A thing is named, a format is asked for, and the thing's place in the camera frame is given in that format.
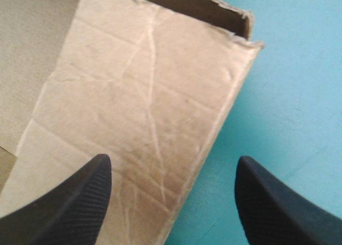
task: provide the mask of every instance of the turquoise floor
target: turquoise floor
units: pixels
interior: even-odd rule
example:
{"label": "turquoise floor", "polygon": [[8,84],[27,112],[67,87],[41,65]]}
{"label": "turquoise floor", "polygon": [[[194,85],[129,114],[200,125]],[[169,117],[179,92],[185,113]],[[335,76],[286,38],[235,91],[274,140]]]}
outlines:
{"label": "turquoise floor", "polygon": [[235,167],[250,155],[342,217],[342,0],[225,0],[255,14],[257,58],[167,245],[247,245]]}

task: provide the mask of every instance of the brown cardboard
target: brown cardboard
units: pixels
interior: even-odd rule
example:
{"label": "brown cardboard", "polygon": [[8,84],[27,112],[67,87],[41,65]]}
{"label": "brown cardboard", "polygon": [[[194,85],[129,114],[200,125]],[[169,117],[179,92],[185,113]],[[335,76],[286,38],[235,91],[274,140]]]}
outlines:
{"label": "brown cardboard", "polygon": [[0,147],[0,192],[15,163],[15,156]]}
{"label": "brown cardboard", "polygon": [[[227,23],[231,11],[250,19],[224,7]],[[262,48],[179,12],[146,0],[80,0],[15,153],[0,215],[107,153],[113,192],[97,244],[164,243]]]}
{"label": "brown cardboard", "polygon": [[0,0],[0,146],[14,154],[78,0]]}

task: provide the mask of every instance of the torn cardboard edge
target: torn cardboard edge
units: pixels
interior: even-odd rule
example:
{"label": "torn cardboard edge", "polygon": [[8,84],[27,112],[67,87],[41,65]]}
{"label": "torn cardboard edge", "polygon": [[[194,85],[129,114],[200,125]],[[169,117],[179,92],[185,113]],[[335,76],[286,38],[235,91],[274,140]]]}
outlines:
{"label": "torn cardboard edge", "polygon": [[222,0],[148,0],[175,12],[188,15],[211,25],[250,39],[254,16]]}

